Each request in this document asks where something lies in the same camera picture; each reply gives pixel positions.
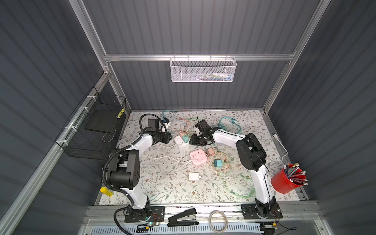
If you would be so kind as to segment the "pink power strip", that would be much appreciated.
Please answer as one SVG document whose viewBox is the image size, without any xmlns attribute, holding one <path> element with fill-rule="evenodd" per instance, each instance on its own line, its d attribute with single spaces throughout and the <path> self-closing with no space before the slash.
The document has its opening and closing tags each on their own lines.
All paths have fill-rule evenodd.
<svg viewBox="0 0 376 235">
<path fill-rule="evenodd" d="M 190 159 L 194 166 L 205 165 L 208 161 L 208 157 L 204 150 L 198 149 L 190 153 Z"/>
</svg>

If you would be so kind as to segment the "white power strip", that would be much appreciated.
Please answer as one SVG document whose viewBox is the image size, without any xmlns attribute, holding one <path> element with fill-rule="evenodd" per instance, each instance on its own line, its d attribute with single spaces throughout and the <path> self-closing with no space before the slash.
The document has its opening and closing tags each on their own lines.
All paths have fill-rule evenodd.
<svg viewBox="0 0 376 235">
<path fill-rule="evenodd" d="M 187 147 L 189 145 L 189 143 L 185 143 L 184 140 L 180 137 L 180 136 L 175 136 L 174 137 L 174 141 L 175 143 L 179 146 L 179 147 Z"/>
</svg>

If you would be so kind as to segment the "teal USB charger cube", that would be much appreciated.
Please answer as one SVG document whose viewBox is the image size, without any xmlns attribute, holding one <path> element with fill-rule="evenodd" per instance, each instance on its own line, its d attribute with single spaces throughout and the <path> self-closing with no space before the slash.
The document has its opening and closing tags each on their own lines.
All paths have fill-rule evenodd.
<svg viewBox="0 0 376 235">
<path fill-rule="evenodd" d="M 223 167 L 223 161 L 221 159 L 214 159 L 213 166 L 217 169 L 221 169 Z"/>
</svg>

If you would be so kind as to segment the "white USB charger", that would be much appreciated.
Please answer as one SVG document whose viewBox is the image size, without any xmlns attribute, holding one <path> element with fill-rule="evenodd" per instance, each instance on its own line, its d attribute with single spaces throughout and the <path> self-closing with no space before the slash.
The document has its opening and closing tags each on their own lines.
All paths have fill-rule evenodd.
<svg viewBox="0 0 376 235">
<path fill-rule="evenodd" d="M 201 179 L 201 176 L 198 172 L 190 172 L 189 173 L 189 180 L 190 181 L 198 181 Z"/>
</svg>

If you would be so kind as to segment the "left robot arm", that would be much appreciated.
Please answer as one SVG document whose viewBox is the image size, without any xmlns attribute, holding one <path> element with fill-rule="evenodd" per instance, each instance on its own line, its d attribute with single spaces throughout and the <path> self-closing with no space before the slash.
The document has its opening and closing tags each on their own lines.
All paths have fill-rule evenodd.
<svg viewBox="0 0 376 235">
<path fill-rule="evenodd" d="M 102 182 L 106 188 L 124 194 L 130 201 L 127 210 L 141 218 L 151 215 L 150 199 L 138 186 L 141 178 L 140 155 L 151 146 L 172 139 L 168 132 L 170 120 L 155 114 L 144 114 L 139 119 L 140 133 L 129 145 L 111 153 L 102 168 Z"/>
</svg>

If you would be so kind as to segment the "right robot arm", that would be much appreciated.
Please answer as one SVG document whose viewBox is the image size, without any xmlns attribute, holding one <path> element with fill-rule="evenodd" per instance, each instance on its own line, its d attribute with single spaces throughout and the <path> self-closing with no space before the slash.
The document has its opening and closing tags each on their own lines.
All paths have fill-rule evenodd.
<svg viewBox="0 0 376 235">
<path fill-rule="evenodd" d="M 191 136 L 190 145 L 208 146 L 213 143 L 224 144 L 236 148 L 243 167 L 250 171 L 256 192 L 256 210 L 261 218 L 269 217 L 273 206 L 277 205 L 276 198 L 271 194 L 266 180 L 266 152 L 257 137 L 235 134 L 219 127 L 211 127 L 205 120 L 195 125 L 196 133 Z"/>
</svg>

